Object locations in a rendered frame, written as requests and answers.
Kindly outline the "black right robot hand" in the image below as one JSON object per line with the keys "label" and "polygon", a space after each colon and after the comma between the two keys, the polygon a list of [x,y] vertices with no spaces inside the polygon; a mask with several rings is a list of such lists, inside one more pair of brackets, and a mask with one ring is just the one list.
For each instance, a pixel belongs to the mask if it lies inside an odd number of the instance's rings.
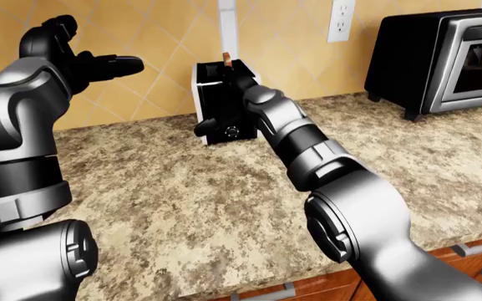
{"label": "black right robot hand", "polygon": [[257,137],[246,107],[245,92],[259,83],[239,59],[231,66],[220,62],[196,65],[196,92],[200,117],[194,128],[208,145]]}

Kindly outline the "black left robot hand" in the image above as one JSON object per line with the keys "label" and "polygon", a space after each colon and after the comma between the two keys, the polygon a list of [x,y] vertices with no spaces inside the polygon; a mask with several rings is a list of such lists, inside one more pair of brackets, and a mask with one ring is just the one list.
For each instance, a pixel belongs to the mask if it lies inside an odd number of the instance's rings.
{"label": "black left robot hand", "polygon": [[61,72],[72,94],[79,94],[92,82],[102,82],[142,72],[138,57],[108,54],[95,57],[89,51],[74,54],[69,42],[77,34],[74,17],[64,14],[29,29],[21,38],[19,57],[46,59]]}

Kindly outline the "black white toaster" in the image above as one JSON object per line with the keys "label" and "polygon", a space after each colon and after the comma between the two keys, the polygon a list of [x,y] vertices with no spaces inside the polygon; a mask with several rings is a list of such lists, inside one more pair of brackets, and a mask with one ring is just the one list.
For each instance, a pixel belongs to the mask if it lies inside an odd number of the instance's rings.
{"label": "black white toaster", "polygon": [[191,91],[198,124],[194,133],[204,145],[257,138],[258,130],[241,107],[240,94],[224,79],[223,62],[198,63],[193,66]]}

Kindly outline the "black silver toaster oven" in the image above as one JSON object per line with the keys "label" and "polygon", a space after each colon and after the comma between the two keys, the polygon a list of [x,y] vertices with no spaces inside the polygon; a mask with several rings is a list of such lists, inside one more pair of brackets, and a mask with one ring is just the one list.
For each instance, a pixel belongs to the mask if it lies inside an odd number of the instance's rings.
{"label": "black silver toaster oven", "polygon": [[482,107],[482,8],[385,17],[364,88],[413,122]]}

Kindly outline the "white wall trim strip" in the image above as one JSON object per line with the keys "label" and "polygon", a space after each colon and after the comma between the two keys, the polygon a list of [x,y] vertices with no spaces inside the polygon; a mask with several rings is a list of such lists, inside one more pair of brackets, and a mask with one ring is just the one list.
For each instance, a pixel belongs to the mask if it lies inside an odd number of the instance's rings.
{"label": "white wall trim strip", "polygon": [[231,59],[239,59],[239,43],[236,18],[236,0],[217,0],[221,49]]}

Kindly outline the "white wall outlet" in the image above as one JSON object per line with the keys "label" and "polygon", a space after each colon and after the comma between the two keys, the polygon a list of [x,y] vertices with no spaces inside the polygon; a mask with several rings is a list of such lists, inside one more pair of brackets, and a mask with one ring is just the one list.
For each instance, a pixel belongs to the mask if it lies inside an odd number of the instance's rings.
{"label": "white wall outlet", "polygon": [[348,41],[356,0],[333,0],[327,42]]}

